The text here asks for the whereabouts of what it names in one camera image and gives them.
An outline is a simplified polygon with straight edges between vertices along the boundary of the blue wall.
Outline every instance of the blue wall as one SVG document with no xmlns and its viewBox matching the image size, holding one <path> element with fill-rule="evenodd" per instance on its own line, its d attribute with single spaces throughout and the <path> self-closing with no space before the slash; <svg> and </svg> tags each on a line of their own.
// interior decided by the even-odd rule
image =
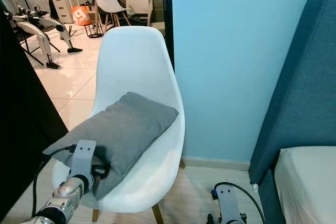
<svg viewBox="0 0 336 224">
<path fill-rule="evenodd" d="M 306 0 L 173 0 L 184 156 L 250 161 Z"/>
</svg>

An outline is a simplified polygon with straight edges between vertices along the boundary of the white sheet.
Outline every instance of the white sheet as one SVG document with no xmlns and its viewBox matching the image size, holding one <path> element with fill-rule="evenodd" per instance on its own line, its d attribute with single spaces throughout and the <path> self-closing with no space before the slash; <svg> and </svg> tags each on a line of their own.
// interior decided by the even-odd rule
<svg viewBox="0 0 336 224">
<path fill-rule="evenodd" d="M 275 181 L 286 224 L 336 223 L 336 146 L 282 149 Z"/>
</svg>

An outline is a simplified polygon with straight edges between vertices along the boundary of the white tile floor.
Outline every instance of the white tile floor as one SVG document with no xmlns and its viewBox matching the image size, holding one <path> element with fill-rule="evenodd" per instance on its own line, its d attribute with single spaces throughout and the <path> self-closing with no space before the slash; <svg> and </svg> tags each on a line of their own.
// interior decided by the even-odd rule
<svg viewBox="0 0 336 224">
<path fill-rule="evenodd" d="M 65 125 L 71 130 L 88 117 L 93 106 L 96 64 L 101 38 L 90 39 L 86 34 L 80 34 L 83 30 L 78 31 L 71 40 L 74 47 L 83 48 L 83 52 L 70 55 L 66 53 L 65 42 L 59 39 L 58 34 L 53 34 L 54 32 L 49 32 L 52 38 L 51 42 L 61 50 L 61 53 L 53 50 L 52 56 L 62 68 L 58 70 L 47 69 L 31 59 L 30 61 Z M 35 48 L 37 45 L 37 41 L 33 38 L 29 40 L 31 48 Z M 42 62 L 46 62 L 40 50 L 34 52 L 34 56 L 41 59 Z M 53 191 L 50 180 L 53 165 L 54 159 L 47 164 L 39 176 L 37 209 L 46 202 Z M 210 190 L 216 183 L 222 181 L 239 184 L 248 190 L 260 204 L 258 194 L 254 193 L 249 184 L 247 171 L 186 167 L 184 170 L 179 170 L 172 189 L 159 202 L 164 223 L 205 224 L 208 213 L 212 213 L 215 217 L 215 223 L 218 223 L 219 206 L 217 201 L 211 200 Z M 18 224 L 29 217 L 32 203 L 31 186 L 23 193 L 2 223 Z M 247 223 L 261 223 L 258 212 L 249 198 L 239 191 L 236 191 L 236 195 L 240 212 L 247 214 Z M 80 206 L 70 223 L 91 223 L 91 216 L 92 209 Z M 97 223 L 155 224 L 155 219 L 151 209 L 137 214 L 103 212 Z"/>
</svg>

